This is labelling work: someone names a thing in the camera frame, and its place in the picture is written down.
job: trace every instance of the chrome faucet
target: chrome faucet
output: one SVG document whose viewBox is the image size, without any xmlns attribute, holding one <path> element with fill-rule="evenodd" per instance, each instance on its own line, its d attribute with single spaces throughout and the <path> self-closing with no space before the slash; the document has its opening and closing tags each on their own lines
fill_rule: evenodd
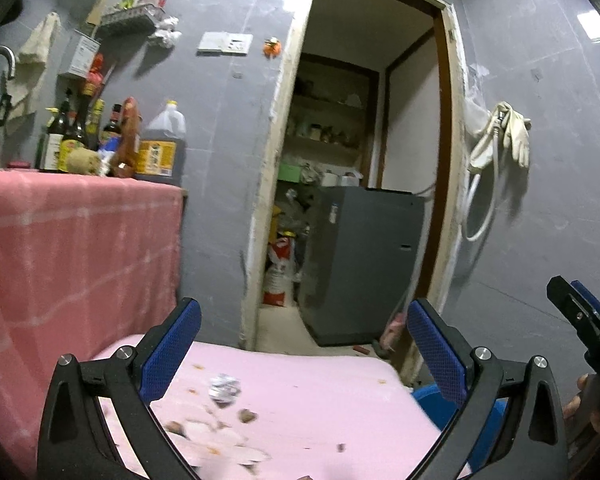
<svg viewBox="0 0 600 480">
<path fill-rule="evenodd" d="M 9 65 L 7 71 L 7 79 L 11 80 L 16 77 L 16 57 L 8 46 L 0 45 L 0 56 L 4 56 Z"/>
</svg>

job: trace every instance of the large plastic jug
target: large plastic jug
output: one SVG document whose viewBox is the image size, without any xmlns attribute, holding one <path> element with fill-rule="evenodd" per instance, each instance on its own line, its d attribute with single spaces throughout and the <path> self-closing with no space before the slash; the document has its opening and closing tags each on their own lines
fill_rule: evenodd
<svg viewBox="0 0 600 480">
<path fill-rule="evenodd" d="M 186 122 L 176 101 L 145 128 L 138 151 L 136 178 L 179 186 L 186 156 Z"/>
</svg>

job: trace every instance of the floor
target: floor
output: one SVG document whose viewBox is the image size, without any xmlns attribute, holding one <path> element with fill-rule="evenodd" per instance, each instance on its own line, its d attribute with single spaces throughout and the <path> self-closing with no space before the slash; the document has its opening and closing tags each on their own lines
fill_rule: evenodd
<svg viewBox="0 0 600 480">
<path fill-rule="evenodd" d="M 377 357 L 371 345 L 366 356 L 351 346 L 319 347 L 307 332 L 297 307 L 263 305 L 258 314 L 256 351 L 287 355 L 355 355 Z"/>
</svg>

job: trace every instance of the wall-mounted basket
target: wall-mounted basket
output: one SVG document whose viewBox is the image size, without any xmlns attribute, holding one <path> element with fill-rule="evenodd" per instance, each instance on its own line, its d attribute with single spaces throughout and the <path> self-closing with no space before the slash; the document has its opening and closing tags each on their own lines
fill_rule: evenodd
<svg viewBox="0 0 600 480">
<path fill-rule="evenodd" d="M 98 36 L 104 38 L 106 36 L 133 34 L 135 32 L 147 32 L 150 34 L 165 16 L 164 10 L 153 4 L 117 10 L 102 17 Z"/>
</svg>

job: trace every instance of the red and white sack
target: red and white sack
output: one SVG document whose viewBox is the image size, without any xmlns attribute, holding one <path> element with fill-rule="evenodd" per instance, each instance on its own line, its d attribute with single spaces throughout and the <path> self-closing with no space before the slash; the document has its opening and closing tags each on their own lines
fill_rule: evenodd
<svg viewBox="0 0 600 480">
<path fill-rule="evenodd" d="M 272 306 L 292 306 L 294 302 L 294 240 L 283 236 L 269 245 L 272 264 L 264 275 L 262 303 Z"/>
</svg>

